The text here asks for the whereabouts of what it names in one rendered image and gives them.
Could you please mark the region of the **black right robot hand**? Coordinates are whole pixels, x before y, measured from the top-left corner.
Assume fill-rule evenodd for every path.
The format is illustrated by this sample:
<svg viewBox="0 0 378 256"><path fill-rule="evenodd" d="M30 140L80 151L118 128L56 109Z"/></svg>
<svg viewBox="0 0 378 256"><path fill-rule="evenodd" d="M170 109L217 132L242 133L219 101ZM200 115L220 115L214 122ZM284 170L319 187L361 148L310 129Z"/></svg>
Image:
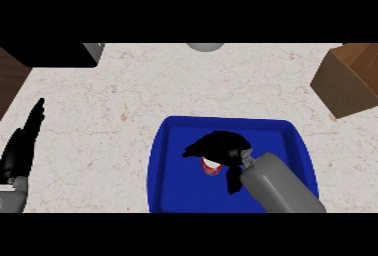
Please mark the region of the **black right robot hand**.
<svg viewBox="0 0 378 256"><path fill-rule="evenodd" d="M204 135L194 144L185 148L182 157L204 157L214 163L228 167L228 192L235 194L242 189L241 174L251 159L251 143L242 135L231 131L214 131Z"/></svg>

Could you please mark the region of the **blue tray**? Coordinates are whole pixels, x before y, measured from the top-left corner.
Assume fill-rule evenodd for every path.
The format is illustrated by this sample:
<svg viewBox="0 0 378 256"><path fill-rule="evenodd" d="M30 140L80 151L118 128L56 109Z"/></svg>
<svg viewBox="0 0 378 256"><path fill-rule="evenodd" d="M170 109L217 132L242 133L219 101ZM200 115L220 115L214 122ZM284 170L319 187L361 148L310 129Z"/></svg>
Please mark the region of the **blue tray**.
<svg viewBox="0 0 378 256"><path fill-rule="evenodd" d="M247 191L228 192L226 174L206 174L198 157L185 149L216 130L231 131L251 143L253 156L278 155L310 191L318 190L312 159L291 122L272 119L170 116L151 149L148 203L154 213L262 213Z"/></svg>

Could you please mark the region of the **brown cardboard box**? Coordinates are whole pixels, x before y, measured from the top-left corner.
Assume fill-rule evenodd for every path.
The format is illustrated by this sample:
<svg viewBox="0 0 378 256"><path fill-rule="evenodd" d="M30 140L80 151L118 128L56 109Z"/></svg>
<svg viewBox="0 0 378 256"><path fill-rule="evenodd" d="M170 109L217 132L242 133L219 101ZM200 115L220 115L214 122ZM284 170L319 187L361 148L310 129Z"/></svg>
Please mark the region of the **brown cardboard box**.
<svg viewBox="0 0 378 256"><path fill-rule="evenodd" d="M378 106L378 43L333 48L310 87L337 119Z"/></svg>

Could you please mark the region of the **grey round object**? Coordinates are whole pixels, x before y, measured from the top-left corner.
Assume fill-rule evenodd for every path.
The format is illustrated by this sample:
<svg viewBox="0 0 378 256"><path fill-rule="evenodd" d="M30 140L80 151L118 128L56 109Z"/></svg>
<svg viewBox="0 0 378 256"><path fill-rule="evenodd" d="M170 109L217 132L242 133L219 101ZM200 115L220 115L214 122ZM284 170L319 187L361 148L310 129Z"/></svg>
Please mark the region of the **grey round object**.
<svg viewBox="0 0 378 256"><path fill-rule="evenodd" d="M200 52L213 52L222 48L223 43L189 43L188 46Z"/></svg>

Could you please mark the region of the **black appliance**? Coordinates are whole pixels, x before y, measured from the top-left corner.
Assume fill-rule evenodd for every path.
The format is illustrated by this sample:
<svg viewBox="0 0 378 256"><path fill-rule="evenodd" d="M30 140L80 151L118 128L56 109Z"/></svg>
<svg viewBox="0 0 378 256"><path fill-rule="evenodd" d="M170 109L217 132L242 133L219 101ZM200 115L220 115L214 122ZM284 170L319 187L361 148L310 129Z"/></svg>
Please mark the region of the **black appliance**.
<svg viewBox="0 0 378 256"><path fill-rule="evenodd" d="M93 68L98 66L104 43L0 43L15 59L31 68Z"/></svg>

